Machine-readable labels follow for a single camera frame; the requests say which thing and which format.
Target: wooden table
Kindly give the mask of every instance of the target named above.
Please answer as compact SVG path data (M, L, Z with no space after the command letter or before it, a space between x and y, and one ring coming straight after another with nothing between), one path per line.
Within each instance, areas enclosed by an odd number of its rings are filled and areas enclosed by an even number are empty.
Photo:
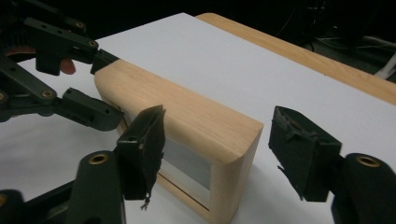
M374 97L396 105L396 84L394 83L374 77L361 70L323 57L315 52L300 48L214 13L202 14L197 16L197 18L244 38L260 47L269 49L285 58L312 68L325 76L337 79L351 87L365 91Z

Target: white table surface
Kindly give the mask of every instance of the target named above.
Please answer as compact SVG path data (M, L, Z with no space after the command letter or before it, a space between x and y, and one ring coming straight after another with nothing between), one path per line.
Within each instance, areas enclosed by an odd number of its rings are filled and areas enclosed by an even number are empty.
M221 102L265 124L246 193L233 223L333 223L326 203L301 202L268 148L276 105L297 110L343 143L342 155L360 152L396 168L396 108L257 47L186 14L155 21L98 41L118 57ZM73 76L39 74L59 95L68 87L99 98L90 66ZM78 162L112 150L118 135L101 133L59 116L19 116L0 124L0 189L18 189L25 200L74 179ZM128 223L205 223L160 186L148 211L126 202Z

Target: wood grain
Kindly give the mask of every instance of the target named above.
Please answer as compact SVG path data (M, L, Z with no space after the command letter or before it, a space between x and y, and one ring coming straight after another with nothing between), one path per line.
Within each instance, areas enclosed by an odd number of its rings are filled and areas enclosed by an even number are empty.
M263 125L202 95L123 60L99 70L95 84L107 100L137 115L163 105L166 137L212 164L243 157Z
M259 144L260 134L244 157L226 165L212 165L210 181L210 223L226 224L233 220L245 185L251 164Z

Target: fingertip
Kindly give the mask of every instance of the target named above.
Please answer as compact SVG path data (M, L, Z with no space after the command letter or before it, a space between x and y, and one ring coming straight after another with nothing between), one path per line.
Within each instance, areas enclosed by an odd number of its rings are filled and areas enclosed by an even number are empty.
M67 75L73 75L76 73L76 67L72 60L63 59L61 61L61 71Z

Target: wooden block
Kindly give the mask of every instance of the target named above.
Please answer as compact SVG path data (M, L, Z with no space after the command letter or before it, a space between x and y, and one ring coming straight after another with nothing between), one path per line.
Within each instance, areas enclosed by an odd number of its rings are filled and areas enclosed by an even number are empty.
M208 222L230 223L263 124L123 60L96 72L95 84L126 119L163 105L166 144L158 183Z

